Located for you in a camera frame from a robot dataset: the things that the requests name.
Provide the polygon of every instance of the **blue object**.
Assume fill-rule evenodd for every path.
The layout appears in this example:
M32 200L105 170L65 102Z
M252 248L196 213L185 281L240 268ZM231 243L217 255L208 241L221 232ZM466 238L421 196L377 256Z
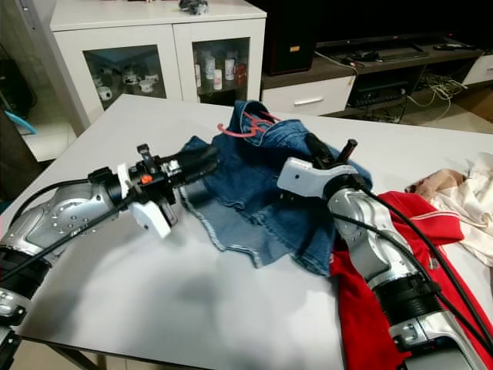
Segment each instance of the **blue object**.
M274 123L259 102L236 102L228 130L250 133L253 118ZM219 150L220 165L202 180L182 189L185 205L200 219L213 243L222 251L249 254L262 267L290 254L315 274L328 276L329 258L335 241L327 202L316 198L288 203L280 199L277 177L290 156L310 160L304 142L309 132L298 119L270 125L264 132L244 139L220 134L212 144ZM184 149L205 146L194 136ZM337 157L339 152L328 147ZM371 186L370 174L353 164Z
M24 127L26 130L28 130L30 133L33 133L33 134L36 134L38 133L38 130L36 130L33 126L31 126L29 124L28 121L26 121L25 119L22 119L21 117L19 116L16 116L14 113L11 113L9 111L5 111L5 114L7 115L7 117L13 122L13 123L17 123L18 125Z

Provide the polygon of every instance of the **jeans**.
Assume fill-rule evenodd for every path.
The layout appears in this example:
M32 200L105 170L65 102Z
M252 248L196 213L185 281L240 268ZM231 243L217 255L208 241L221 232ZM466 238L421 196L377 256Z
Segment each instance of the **jeans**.
M315 198L286 202L277 187L277 177L287 158L310 160L304 142L309 131L298 119L275 123L267 108L256 101L235 103L229 131L252 130L252 119L244 113L268 121L257 124L263 132L258 130L247 138L224 133L215 136L212 144L219 150L220 164L211 175L182 188L184 204L222 251L247 253L256 267L289 254L307 270L329 276L336 231L327 202ZM184 149L205 145L194 136ZM337 157L339 152L328 148ZM370 174L351 164L371 187Z

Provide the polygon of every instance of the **cabinet handle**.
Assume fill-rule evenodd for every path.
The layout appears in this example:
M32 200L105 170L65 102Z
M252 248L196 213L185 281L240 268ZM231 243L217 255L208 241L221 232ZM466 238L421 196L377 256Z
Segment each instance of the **cabinet handle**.
M298 100L297 102L294 102L295 106L305 106L307 104L312 104L312 103L318 103L324 101L324 98L322 96L318 98L313 98L313 99L306 99L306 100Z

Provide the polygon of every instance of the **floor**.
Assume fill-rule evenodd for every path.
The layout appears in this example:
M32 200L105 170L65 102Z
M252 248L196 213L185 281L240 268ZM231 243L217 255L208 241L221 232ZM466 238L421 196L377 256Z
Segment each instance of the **floor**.
M427 109L410 106L407 109L408 113L403 116L401 122L416 126L493 134L493 123L455 104L451 105L447 114L435 120L441 116L446 108L443 104L433 105ZM62 116L48 122L46 119L36 119L36 114L42 116L42 112L33 111L31 116L39 133L37 137L32 135L25 136L25 141L39 160L51 159L49 157L55 158L75 140L75 135L68 123L64 122ZM94 362L96 361L95 355L87 355ZM108 370L168 370L177 368L109 356L106 357L106 362ZM47 346L24 341L16 354L12 370L31 370L33 368L50 368L52 370L77 369Z

